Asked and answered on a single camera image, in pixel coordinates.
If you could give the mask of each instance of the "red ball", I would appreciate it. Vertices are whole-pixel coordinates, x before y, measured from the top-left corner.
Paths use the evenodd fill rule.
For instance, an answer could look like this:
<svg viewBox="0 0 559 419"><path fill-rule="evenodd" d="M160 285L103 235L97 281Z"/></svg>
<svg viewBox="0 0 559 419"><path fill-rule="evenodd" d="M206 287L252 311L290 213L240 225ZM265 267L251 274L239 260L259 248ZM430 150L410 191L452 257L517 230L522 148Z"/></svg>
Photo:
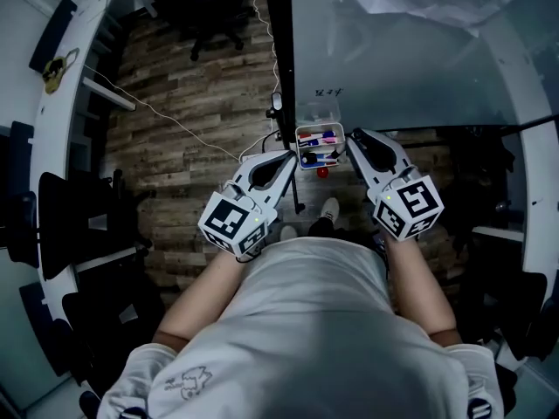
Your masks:
<svg viewBox="0 0 559 419"><path fill-rule="evenodd" d="M318 168L318 169L316 169L316 174L320 178L326 178L326 177L328 177L328 168Z"/></svg>

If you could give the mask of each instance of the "person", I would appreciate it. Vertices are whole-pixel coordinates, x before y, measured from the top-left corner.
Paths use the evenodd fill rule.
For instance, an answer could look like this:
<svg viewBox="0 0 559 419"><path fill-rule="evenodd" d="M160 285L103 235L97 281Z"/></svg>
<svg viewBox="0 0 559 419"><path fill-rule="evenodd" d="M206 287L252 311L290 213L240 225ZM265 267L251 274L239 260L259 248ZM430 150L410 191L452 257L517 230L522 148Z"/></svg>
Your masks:
<svg viewBox="0 0 559 419"><path fill-rule="evenodd" d="M493 355L461 344L417 242L384 234L396 316L383 260L336 238L338 213L328 199L313 237L286 228L249 264L221 251L97 417L503 417Z"/></svg>

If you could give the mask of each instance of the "shoe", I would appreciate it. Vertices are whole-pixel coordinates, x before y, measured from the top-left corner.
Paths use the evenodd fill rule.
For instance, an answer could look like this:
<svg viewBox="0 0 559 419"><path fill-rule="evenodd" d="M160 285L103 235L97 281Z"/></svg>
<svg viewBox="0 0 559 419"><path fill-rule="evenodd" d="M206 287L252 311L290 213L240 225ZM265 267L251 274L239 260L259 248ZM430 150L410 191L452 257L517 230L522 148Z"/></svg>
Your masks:
<svg viewBox="0 0 559 419"><path fill-rule="evenodd" d="M281 242L288 241L289 239L295 239L296 237L298 237L297 230L291 225L286 225L285 227L283 227L279 234L279 240Z"/></svg>
<svg viewBox="0 0 559 419"><path fill-rule="evenodd" d="M338 220L339 215L340 204L338 203L338 199L330 197L322 205L321 217L326 217L327 219L330 219L332 223L335 223L335 221Z"/></svg>

